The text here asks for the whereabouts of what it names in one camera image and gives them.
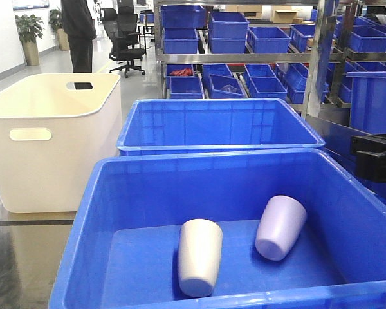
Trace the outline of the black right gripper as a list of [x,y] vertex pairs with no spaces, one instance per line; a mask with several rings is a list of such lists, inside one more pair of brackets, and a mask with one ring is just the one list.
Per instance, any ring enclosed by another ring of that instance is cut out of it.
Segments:
[[357,176],[372,182],[386,183],[386,133],[352,136],[350,153],[356,154]]

